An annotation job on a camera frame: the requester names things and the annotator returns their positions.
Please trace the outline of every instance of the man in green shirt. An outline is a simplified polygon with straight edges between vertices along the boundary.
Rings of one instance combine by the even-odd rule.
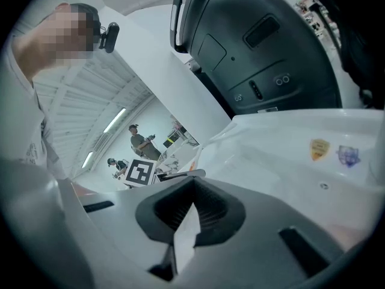
[[[161,153],[154,147],[151,143],[151,140],[144,138],[142,135],[138,134],[137,124],[130,125],[128,130],[131,132],[131,144],[143,152],[143,154],[148,157],[150,160],[157,161],[161,156]]]

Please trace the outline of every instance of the neck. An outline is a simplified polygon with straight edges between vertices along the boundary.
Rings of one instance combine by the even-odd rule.
[[[31,85],[32,78],[50,65],[33,30],[24,36],[16,37],[12,43],[12,51],[17,65]]]

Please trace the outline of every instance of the black and white square marker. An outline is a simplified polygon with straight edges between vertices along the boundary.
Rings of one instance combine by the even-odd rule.
[[[133,160],[126,171],[124,183],[141,187],[153,181],[156,161]]]

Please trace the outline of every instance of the green t-shirt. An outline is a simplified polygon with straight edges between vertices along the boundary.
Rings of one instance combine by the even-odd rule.
[[[136,134],[131,137],[131,144],[137,148],[140,144],[144,143],[145,138],[142,135]],[[152,143],[147,144],[145,147],[141,148],[143,154],[148,157],[150,160],[157,161],[161,156],[161,153],[155,149]]]

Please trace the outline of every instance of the tube light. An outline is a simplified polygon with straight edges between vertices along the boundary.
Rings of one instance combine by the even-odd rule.
[[[85,158],[85,161],[84,161],[84,163],[83,163],[82,168],[84,168],[84,167],[87,165],[88,161],[90,160],[90,158],[91,158],[91,156],[92,156],[92,153],[93,153],[93,152],[88,153],[87,157]]]
[[[114,118],[114,120],[111,121],[111,123],[106,127],[106,129],[103,131],[103,132],[108,132],[109,129],[113,126],[113,124],[116,122],[117,119],[119,119],[119,117],[126,111],[125,108],[123,108],[122,110],[120,110],[120,112],[116,115],[116,117]]]

